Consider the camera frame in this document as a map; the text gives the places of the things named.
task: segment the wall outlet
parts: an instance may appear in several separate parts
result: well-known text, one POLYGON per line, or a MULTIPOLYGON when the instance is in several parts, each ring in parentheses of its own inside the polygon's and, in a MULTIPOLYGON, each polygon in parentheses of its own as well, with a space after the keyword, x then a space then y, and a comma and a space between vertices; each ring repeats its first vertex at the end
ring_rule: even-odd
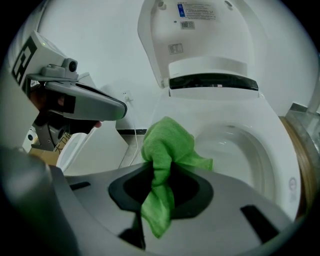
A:
POLYGON ((128 97, 128 100, 132 102, 134 99, 132 98, 131 92, 129 90, 125 90, 122 92, 123 98, 128 97))

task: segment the floor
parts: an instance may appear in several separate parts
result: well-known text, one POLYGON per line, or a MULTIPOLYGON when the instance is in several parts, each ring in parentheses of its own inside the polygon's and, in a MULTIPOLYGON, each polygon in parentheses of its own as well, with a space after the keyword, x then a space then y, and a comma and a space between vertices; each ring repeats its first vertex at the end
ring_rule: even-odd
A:
POLYGON ((144 135, 137 135, 136 138, 134 135, 121 135, 121 137, 125 140, 125 142, 129 145, 124 157, 123 157, 123 160, 119 166, 119 168, 123 168, 123 167, 127 167, 129 166, 130 162, 132 161, 132 158, 134 157, 134 154, 137 150, 137 142, 136 142, 136 138, 137 138, 137 141, 138 141, 138 151, 137 151, 137 154, 132 162, 131 165, 136 165, 136 164, 139 164, 139 163, 143 163, 144 160, 141 156, 141 148, 144 144, 144 135))

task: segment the barcode label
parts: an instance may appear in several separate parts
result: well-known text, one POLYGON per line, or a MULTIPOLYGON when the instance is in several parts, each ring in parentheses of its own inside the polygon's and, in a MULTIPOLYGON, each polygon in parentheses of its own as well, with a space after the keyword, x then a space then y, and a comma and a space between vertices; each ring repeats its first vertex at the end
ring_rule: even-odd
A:
POLYGON ((169 53, 170 54, 181 54, 184 52, 182 48, 182 43, 170 44, 169 45, 169 53))
POLYGON ((180 21, 180 26, 182 30, 194 30, 196 28, 194 21, 180 21))

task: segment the white wall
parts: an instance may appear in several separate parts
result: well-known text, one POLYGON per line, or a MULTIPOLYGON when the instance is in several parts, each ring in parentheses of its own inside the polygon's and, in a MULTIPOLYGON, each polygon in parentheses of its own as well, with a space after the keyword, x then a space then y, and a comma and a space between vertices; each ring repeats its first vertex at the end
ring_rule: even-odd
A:
MULTIPOLYGON (((39 33, 77 60, 77 72, 89 72, 98 88, 119 100, 130 90, 137 129, 149 126, 161 91, 138 37, 142 3, 52 0, 39 26, 39 33)), ((133 128, 129 113, 116 127, 133 128)))
MULTIPOLYGON (((307 106, 319 65, 306 32, 294 17, 281 27, 288 11, 277 0, 238 3, 250 6, 267 38, 262 40, 266 53, 257 81, 269 104, 278 115, 285 115, 292 102, 307 106)), ((90 72, 98 88, 120 100, 123 91, 131 91, 140 129, 149 126, 161 94, 138 37, 142 4, 143 0, 52 0, 39 27, 42 35, 78 61, 79 74, 90 72)), ((129 114, 117 128, 133 128, 129 114)))

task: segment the green cloth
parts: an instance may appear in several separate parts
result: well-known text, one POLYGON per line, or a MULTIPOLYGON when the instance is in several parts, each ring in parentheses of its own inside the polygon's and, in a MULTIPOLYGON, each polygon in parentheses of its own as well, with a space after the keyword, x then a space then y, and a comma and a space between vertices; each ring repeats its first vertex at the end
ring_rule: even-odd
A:
POLYGON ((142 157, 153 162, 154 178, 151 192, 141 207, 141 216, 149 223, 152 233, 160 238, 170 226, 174 195, 168 185, 171 162, 211 171, 213 160, 195 152, 194 137, 170 117, 152 125, 145 134, 142 157))

